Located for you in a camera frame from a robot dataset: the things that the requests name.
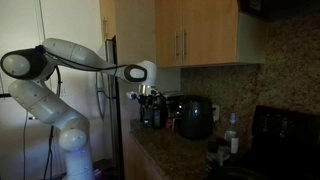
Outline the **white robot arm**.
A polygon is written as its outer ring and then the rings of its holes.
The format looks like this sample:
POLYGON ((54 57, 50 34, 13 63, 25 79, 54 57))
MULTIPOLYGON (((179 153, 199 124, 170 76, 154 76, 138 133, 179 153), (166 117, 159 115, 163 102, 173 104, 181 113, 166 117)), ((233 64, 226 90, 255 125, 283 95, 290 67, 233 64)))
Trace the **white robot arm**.
POLYGON ((136 64, 111 64, 80 44, 48 38, 29 49, 15 50, 1 57, 2 71, 14 81, 8 92, 25 110, 45 124, 60 130, 59 147, 64 151, 66 176, 63 180, 95 180, 90 145, 89 120, 65 103, 46 85, 58 66, 101 72, 137 84, 130 98, 159 94, 155 88, 157 65, 150 60, 136 64))

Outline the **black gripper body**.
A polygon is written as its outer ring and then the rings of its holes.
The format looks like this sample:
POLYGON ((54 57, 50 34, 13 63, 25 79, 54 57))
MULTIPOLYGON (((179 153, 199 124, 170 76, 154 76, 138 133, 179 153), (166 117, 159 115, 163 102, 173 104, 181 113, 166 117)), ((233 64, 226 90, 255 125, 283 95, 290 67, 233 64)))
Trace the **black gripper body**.
POLYGON ((140 122, 144 127, 161 129, 167 117, 166 98, 162 95, 142 96, 139 99, 140 122))

